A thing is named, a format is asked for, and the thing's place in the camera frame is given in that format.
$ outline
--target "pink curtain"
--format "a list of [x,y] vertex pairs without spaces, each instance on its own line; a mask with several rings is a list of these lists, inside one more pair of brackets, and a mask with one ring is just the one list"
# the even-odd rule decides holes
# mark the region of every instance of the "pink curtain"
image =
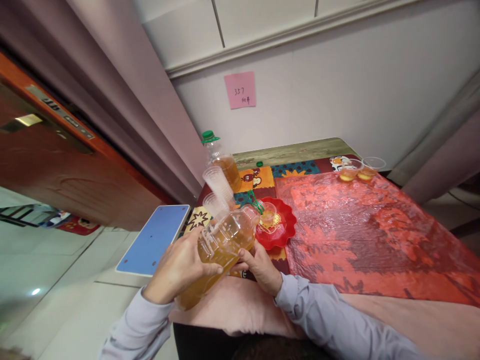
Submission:
[[480,110],[467,120],[406,183],[418,204],[438,198],[480,173]]
[[204,149],[131,0],[2,1],[0,38],[154,183],[195,202]]

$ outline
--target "pink sticky note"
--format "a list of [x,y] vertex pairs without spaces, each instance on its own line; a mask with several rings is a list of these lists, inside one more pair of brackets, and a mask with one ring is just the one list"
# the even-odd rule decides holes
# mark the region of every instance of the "pink sticky note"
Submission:
[[255,97],[255,74],[253,71],[225,75],[226,93],[230,109],[257,105]]

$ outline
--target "stack of plastic cups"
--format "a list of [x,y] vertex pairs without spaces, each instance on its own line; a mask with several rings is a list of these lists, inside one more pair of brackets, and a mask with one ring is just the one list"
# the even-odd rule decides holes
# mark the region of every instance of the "stack of plastic cups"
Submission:
[[220,166],[210,166],[203,172],[203,179],[215,195],[224,199],[231,210],[235,209],[234,192]]
[[217,221],[223,219],[230,212],[224,198],[215,195],[214,192],[211,192],[207,196],[205,196],[205,198],[203,199],[203,206]]

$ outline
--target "person's left hand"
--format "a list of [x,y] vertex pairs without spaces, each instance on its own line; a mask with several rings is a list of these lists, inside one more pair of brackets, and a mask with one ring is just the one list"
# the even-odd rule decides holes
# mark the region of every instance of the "person's left hand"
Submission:
[[143,297],[151,303],[168,304],[193,282],[204,276],[220,275],[224,268],[217,263],[200,260],[198,239],[202,226],[171,244],[160,259]]

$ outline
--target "door handle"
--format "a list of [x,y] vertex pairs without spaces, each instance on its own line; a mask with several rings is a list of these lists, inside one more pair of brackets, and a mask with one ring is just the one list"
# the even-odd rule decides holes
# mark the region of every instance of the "door handle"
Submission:
[[35,124],[41,123],[43,120],[35,114],[16,117],[12,121],[7,122],[0,127],[0,132],[4,134],[16,133]]
[[0,133],[3,134],[12,134],[19,132],[23,129],[29,128],[35,124],[42,124],[49,129],[55,131],[55,133],[60,136],[62,139],[67,141],[75,149],[77,149],[82,154],[93,154],[94,152],[87,146],[85,146],[81,141],[79,141],[75,136],[71,135],[69,132],[64,131],[60,126],[55,122],[49,121],[48,119],[42,119],[38,115],[31,113],[28,115],[16,117],[12,121],[7,122],[5,125],[0,126]]

